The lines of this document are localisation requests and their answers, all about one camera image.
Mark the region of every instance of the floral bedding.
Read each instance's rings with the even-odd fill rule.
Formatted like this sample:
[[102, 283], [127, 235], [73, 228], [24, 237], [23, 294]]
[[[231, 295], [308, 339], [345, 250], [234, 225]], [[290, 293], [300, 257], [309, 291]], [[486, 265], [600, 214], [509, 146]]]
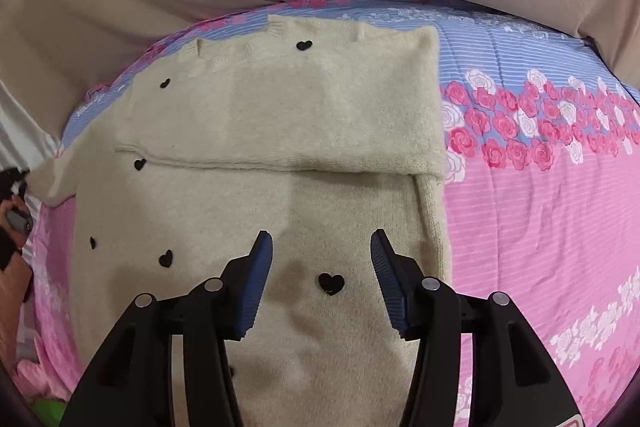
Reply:
[[[253, 32], [268, 13], [438, 29], [454, 286], [480, 297], [509, 293], [595, 426], [640, 363], [640, 94], [588, 42], [458, 0], [277, 4], [153, 45], [111, 86], [87, 93], [60, 153], [155, 58], [196, 37]], [[43, 206], [34, 232], [40, 333], [69, 389], [82, 371], [67, 313], [74, 216], [73, 199]], [[462, 351], [459, 426], [470, 410], [466, 336]]]

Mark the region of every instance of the metal screw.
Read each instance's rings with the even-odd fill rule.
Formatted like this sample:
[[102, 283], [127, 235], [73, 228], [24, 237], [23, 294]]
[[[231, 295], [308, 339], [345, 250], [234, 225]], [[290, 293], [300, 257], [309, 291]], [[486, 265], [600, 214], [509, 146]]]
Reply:
[[500, 306], [506, 306], [509, 304], [509, 296], [506, 293], [496, 292], [494, 293], [494, 302]]
[[154, 301], [154, 298], [148, 293], [141, 293], [136, 297], [136, 306], [138, 308], [146, 308]]
[[217, 292], [222, 290], [222, 286], [224, 285], [225, 283], [223, 283], [220, 279], [209, 279], [206, 283], [204, 283], [204, 289], [206, 289], [206, 291], [208, 292]]
[[425, 277], [422, 279], [422, 287], [425, 290], [431, 290], [433, 292], [440, 288], [440, 282], [433, 277]]

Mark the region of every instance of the cream knit sweater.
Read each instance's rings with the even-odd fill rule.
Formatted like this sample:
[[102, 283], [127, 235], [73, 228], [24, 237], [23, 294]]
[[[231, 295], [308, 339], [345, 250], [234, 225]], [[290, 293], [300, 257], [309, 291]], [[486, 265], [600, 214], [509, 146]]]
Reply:
[[[81, 358], [135, 295], [188, 292], [264, 229], [274, 256], [255, 326], [228, 343], [245, 425], [396, 425], [416, 346], [390, 327], [369, 237], [384, 228], [399, 253], [450, 280], [437, 63], [434, 28], [272, 16], [138, 74], [28, 178], [47, 204], [76, 196], [69, 304]], [[158, 263], [167, 249], [169, 269]], [[322, 292], [322, 272], [342, 275], [343, 290]]]

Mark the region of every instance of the pink bedsheet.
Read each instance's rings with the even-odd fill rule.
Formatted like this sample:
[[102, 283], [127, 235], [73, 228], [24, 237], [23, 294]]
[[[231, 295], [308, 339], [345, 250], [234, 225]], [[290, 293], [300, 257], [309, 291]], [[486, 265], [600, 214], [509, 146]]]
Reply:
[[[414, 17], [405, 11], [398, 17]], [[524, 31], [511, 20], [505, 26]], [[640, 363], [640, 108], [604, 67], [606, 83], [576, 72], [554, 85], [540, 70], [505, 83], [470, 68], [441, 81], [454, 286], [483, 298], [498, 289], [511, 295], [591, 427]], [[69, 389], [82, 371], [65, 306], [74, 216], [73, 200], [43, 206], [34, 241], [43, 340]], [[456, 425], [469, 415], [470, 377], [465, 337]]]

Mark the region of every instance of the black heart appliqué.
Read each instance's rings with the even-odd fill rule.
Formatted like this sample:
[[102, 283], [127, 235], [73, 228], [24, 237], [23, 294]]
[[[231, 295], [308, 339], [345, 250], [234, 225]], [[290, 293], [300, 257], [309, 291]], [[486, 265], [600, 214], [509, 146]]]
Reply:
[[313, 42], [311, 41], [300, 41], [298, 44], [296, 44], [296, 47], [301, 51], [306, 51], [308, 50], [311, 46], [313, 45]]
[[328, 273], [321, 273], [318, 276], [318, 283], [327, 295], [335, 295], [344, 288], [344, 277], [342, 275], [331, 276]]
[[158, 257], [158, 263], [160, 263], [160, 266], [164, 266], [165, 268], [169, 268], [173, 261], [174, 252], [172, 252], [171, 250], [167, 250], [160, 257]]

